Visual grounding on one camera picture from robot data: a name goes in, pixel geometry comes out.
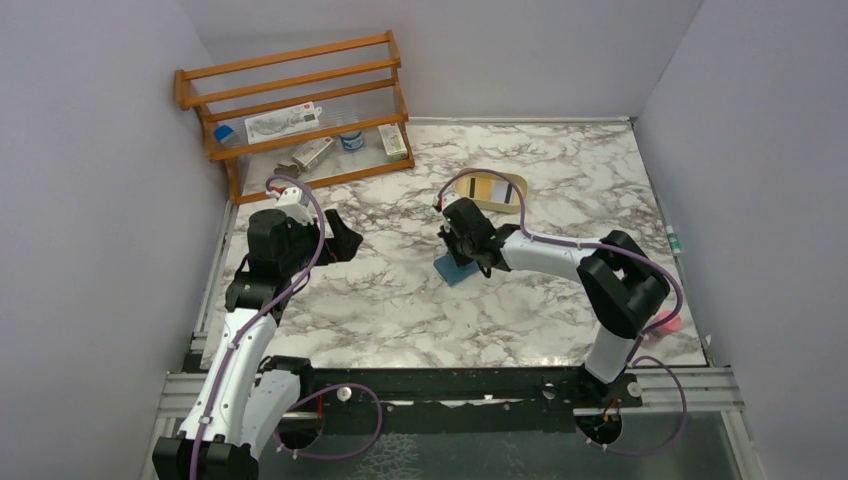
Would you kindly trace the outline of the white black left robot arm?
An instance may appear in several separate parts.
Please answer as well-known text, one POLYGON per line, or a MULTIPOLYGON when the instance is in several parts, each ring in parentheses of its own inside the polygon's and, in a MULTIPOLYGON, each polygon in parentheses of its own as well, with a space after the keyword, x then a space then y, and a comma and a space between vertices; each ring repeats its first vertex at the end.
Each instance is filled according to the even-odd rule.
POLYGON ((298 283, 316 266, 351 261, 362 241, 334 209, 304 223, 274 208, 250 216, 207 378, 176 434, 153 448, 159 478, 257 478, 265 445, 312 376, 308 359, 284 356, 261 373, 263 354, 298 283))

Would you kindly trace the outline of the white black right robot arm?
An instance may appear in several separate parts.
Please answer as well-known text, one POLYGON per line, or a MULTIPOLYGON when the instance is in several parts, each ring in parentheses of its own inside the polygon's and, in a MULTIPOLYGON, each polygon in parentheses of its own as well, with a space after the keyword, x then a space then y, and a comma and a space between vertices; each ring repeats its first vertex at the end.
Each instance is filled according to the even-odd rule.
POLYGON ((485 277, 495 270, 541 273, 583 287, 600 327, 578 371, 580 388, 586 396, 606 396, 671 291, 633 239, 619 230, 582 242, 543 239, 517 224, 494 227, 472 200, 456 195, 436 200, 434 208, 443 216, 438 236, 455 266, 474 264, 485 277))

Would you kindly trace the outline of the blue leather card holder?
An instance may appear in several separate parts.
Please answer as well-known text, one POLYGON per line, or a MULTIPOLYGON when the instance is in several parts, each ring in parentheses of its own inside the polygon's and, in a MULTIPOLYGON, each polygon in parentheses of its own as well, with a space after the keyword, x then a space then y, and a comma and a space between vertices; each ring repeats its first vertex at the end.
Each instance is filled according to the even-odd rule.
POLYGON ((455 287, 480 272, 475 261, 460 266, 449 254, 442 255, 434 260, 433 267, 449 287, 455 287))

